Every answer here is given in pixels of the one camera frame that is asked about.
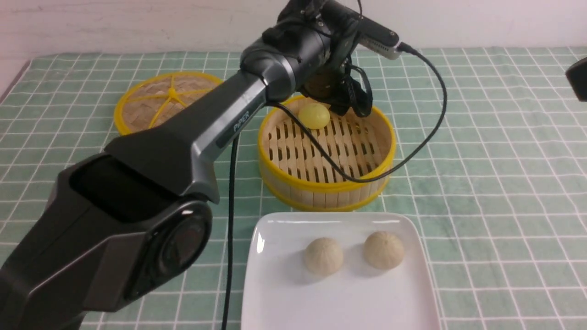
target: cable connector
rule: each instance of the cable connector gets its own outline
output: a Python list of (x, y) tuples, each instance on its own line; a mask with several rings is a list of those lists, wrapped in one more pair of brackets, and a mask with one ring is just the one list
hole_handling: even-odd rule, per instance
[(415, 55), (417, 51), (413, 49), (410, 45), (405, 42), (400, 42), (399, 46), (396, 48), (399, 52), (409, 53)]

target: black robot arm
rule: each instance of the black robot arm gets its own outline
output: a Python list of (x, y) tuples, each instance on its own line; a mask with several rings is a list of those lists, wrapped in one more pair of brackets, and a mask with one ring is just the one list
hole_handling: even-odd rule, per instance
[(368, 114), (368, 95), (345, 80), (359, 43), (393, 58), (399, 40), (335, 1), (291, 0), (234, 76), (62, 171), (0, 268), (0, 329), (77, 330), (88, 311), (118, 311), (184, 272), (210, 236), (207, 203), (220, 201), (213, 162), (260, 108), (301, 92)]

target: bamboo steamer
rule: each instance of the bamboo steamer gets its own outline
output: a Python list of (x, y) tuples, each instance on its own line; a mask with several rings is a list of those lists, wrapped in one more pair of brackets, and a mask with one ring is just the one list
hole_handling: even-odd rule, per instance
[[(294, 114), (316, 102), (297, 96), (284, 103)], [(345, 173), (375, 177), (393, 165), (396, 137), (392, 124), (376, 107), (367, 118), (353, 111), (312, 134)], [(312, 146), (299, 127), (280, 109), (272, 109), (258, 135), (259, 170), (275, 197), (304, 211), (351, 211), (375, 199), (389, 176), (371, 183), (344, 180)]]

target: yellow ball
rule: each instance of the yellow ball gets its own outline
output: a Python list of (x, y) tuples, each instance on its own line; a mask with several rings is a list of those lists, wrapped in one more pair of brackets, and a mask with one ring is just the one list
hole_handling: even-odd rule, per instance
[(320, 103), (310, 103), (300, 109), (298, 119), (309, 129), (323, 129), (330, 121), (330, 111)]

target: white wall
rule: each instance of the white wall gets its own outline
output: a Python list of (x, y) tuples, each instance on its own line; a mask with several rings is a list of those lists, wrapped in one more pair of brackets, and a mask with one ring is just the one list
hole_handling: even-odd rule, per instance
[[(342, 0), (356, 8), (352, 0)], [(0, 58), (241, 50), (286, 0), (0, 0)], [(587, 0), (363, 0), (416, 47), (587, 45)]]

